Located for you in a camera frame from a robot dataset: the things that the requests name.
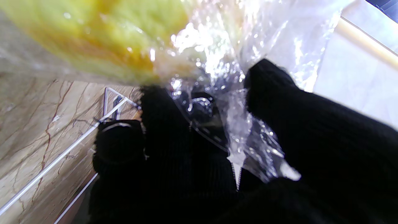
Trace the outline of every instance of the white metal rack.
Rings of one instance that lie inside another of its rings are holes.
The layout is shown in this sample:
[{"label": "white metal rack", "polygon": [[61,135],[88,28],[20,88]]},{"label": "white metal rack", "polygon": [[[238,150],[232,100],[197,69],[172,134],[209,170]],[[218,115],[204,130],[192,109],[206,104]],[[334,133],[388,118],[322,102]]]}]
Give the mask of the white metal rack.
[{"label": "white metal rack", "polygon": [[[114,106],[109,112],[108,110],[108,100],[109,100],[109,91],[116,94],[117,96],[121,96],[121,101]],[[100,124],[100,122],[104,121],[106,118],[110,117],[114,112],[116,112],[123,104],[129,103],[137,109],[141,109],[139,105],[130,100],[127,96],[123,96],[116,90],[106,87],[103,101],[103,117],[98,120],[89,130],[87,130],[80,138],[78,138],[72,145],[70,145],[65,151],[59,154],[48,166],[46,166],[42,171],[40,171],[33,179],[27,183],[20,191],[18,191],[6,204],[4,204],[0,208],[0,216],[3,215],[18,199],[21,198],[34,184],[36,184],[40,178],[45,176],[57,163],[59,163],[68,153],[70,153],[83,139],[85,139],[90,133],[92,133]],[[71,206],[76,202],[76,200],[82,195],[82,193],[87,189],[88,185],[97,177],[97,174],[86,184],[86,186],[79,192],[79,194],[73,199],[73,201],[68,205],[65,211],[58,217],[55,221],[55,224],[58,223],[61,218],[66,214],[66,212],[71,208]]]}]

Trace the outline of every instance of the yellow food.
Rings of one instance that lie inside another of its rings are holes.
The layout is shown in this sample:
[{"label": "yellow food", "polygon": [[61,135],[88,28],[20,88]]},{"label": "yellow food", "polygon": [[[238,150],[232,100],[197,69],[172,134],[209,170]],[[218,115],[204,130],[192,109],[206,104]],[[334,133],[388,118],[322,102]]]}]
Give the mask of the yellow food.
[{"label": "yellow food", "polygon": [[[195,62],[187,60],[187,54],[204,57],[190,50],[178,52],[171,39],[186,27],[195,10],[201,10],[196,0],[0,3],[7,16],[49,52],[78,69],[125,83],[160,83],[174,73],[189,76]],[[234,24],[226,29],[233,29]],[[232,33],[236,36],[238,29]]]}]

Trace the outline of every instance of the clear plastic bag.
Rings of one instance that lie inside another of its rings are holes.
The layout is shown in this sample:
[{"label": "clear plastic bag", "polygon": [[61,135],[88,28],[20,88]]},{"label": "clear plastic bag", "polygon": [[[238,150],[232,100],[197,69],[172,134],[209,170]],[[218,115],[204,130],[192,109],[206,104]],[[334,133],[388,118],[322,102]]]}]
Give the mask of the clear plastic bag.
[{"label": "clear plastic bag", "polygon": [[45,49],[0,15],[0,68],[163,85],[193,128],[267,182],[292,169],[272,130],[246,110],[245,74],[267,58],[312,91],[329,35],[352,1],[0,0]]}]

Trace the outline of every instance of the ribbed knit fabric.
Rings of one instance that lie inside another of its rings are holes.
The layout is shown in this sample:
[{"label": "ribbed knit fabric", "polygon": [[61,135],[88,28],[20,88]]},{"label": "ribbed knit fabric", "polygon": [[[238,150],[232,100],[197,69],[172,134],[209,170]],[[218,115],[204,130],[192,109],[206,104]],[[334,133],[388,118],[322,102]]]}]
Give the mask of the ribbed knit fabric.
[{"label": "ribbed knit fabric", "polygon": [[302,181],[352,222],[398,220],[393,128],[298,89],[267,60],[250,69],[250,78],[249,111],[274,130]]},{"label": "ribbed knit fabric", "polygon": [[[246,85],[248,110],[273,129],[301,180],[263,184],[243,171],[236,191],[227,153],[190,130],[165,90],[146,87],[141,100],[149,158],[115,164],[117,156],[97,152],[91,223],[398,223],[394,129],[301,91],[267,60],[250,70]],[[101,137],[100,151],[117,141]],[[120,142],[115,153],[141,154],[133,143]]]}]

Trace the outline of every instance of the marble wall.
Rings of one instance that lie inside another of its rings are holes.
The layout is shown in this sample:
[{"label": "marble wall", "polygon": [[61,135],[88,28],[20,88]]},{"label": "marble wall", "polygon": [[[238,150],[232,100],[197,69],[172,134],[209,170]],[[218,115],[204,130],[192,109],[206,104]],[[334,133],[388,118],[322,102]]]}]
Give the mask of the marble wall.
[{"label": "marble wall", "polygon": [[[137,88],[110,87],[132,100],[139,97]],[[102,117],[104,89],[102,84],[0,76],[0,205],[86,132],[93,118]],[[121,118],[137,117],[125,104]],[[92,172],[94,136],[30,188],[1,216],[0,224],[53,223]]]}]

